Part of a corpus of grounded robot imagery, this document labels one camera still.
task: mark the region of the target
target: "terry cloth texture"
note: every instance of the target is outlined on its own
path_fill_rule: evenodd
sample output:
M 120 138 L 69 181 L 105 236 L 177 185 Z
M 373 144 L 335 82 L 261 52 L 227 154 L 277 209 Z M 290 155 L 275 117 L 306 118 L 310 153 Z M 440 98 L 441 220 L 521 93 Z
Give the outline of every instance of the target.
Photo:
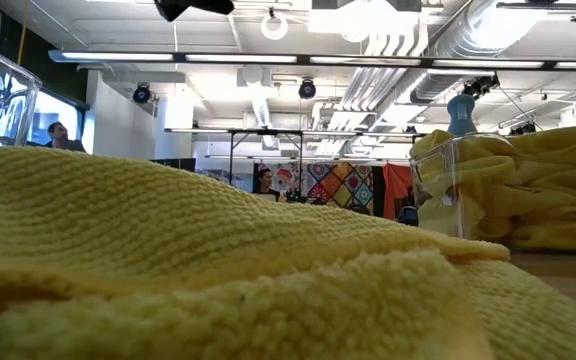
M 418 166 L 430 196 L 419 209 L 420 227 L 457 235 L 461 224 L 467 238 L 576 250 L 576 127 L 508 141 L 489 136 L 452 139 L 435 131 L 411 150 L 417 156 L 444 146 L 444 154 L 455 154 L 456 160 L 454 172 L 446 166 L 447 157 Z
M 0 359 L 576 359 L 576 305 L 508 256 L 148 162 L 0 148 Z

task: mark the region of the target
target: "yellow towel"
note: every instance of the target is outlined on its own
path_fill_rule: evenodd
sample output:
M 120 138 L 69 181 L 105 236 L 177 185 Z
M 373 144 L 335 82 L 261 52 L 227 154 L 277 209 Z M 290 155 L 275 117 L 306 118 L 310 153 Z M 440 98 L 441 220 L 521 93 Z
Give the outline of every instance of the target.
M 146 162 L 0 148 L 0 359 L 576 359 L 500 246 Z
M 411 155 L 452 139 L 435 131 Z M 452 144 L 455 155 L 418 167 L 430 198 L 419 209 L 421 227 L 512 247 L 576 250 L 576 127 Z

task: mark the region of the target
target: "ductwork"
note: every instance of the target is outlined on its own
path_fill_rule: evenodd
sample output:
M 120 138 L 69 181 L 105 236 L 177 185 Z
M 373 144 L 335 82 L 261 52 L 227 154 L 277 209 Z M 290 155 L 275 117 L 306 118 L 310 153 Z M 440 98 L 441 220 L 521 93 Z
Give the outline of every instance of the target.
M 428 49 L 428 56 L 497 57 L 541 19 L 539 13 L 534 11 L 498 9 L 499 2 L 473 0 Z M 436 101 L 461 79 L 459 75 L 429 74 L 426 70 L 406 71 L 387 102 L 378 109 L 382 121 L 390 125 L 389 128 L 381 127 L 380 131 L 390 131 L 394 126 L 404 125 L 426 110 L 424 104 Z M 393 102 L 420 106 L 392 105 Z

